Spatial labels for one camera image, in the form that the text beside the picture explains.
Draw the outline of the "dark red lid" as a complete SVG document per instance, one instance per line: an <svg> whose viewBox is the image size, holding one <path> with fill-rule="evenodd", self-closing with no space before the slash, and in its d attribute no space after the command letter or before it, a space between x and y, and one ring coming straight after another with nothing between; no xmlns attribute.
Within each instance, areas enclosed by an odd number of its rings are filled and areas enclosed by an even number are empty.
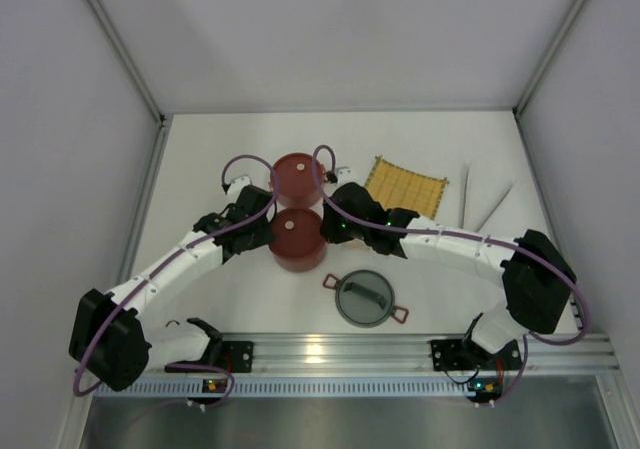
<svg viewBox="0 0 640 449"><path fill-rule="evenodd" d="M324 245L321 218L310 209L285 209L271 222L275 239L269 248L285 259L301 259L317 253Z"/></svg>
<svg viewBox="0 0 640 449"><path fill-rule="evenodd" d="M316 190L312 179L312 157L307 153L289 153L273 165L281 196L301 198Z"/></svg>

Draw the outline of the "metal tongs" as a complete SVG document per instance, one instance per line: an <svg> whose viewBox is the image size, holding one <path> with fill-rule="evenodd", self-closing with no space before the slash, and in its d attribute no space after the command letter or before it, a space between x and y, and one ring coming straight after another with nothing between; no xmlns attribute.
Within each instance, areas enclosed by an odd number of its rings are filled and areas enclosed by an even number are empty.
<svg viewBox="0 0 640 449"><path fill-rule="evenodd" d="M513 190L516 177L468 160L461 169L458 227L480 232Z"/></svg>

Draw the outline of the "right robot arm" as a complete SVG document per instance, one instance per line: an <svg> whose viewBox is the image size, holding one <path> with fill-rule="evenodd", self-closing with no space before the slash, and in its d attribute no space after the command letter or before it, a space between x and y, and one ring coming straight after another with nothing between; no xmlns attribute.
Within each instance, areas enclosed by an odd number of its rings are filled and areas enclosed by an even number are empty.
<svg viewBox="0 0 640 449"><path fill-rule="evenodd" d="M461 340L462 357L475 365L523 336L554 333L576 283L539 231L508 239L450 228L410 209L385 209L355 182L324 197L321 234L331 244L359 240L378 254L439 263L499 287L502 300L477 315Z"/></svg>

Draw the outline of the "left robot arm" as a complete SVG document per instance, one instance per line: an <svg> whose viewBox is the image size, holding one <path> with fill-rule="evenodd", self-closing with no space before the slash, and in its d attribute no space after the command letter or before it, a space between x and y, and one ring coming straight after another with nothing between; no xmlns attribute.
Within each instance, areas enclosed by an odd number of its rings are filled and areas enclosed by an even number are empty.
<svg viewBox="0 0 640 449"><path fill-rule="evenodd" d="M122 391L146 371L209 370L222 353L223 336L215 327L198 317L163 326L148 318L232 257L274 241L267 218L274 202L270 192L246 185L235 202L201 217L148 269L107 292L83 295L69 344L76 373L90 372Z"/></svg>

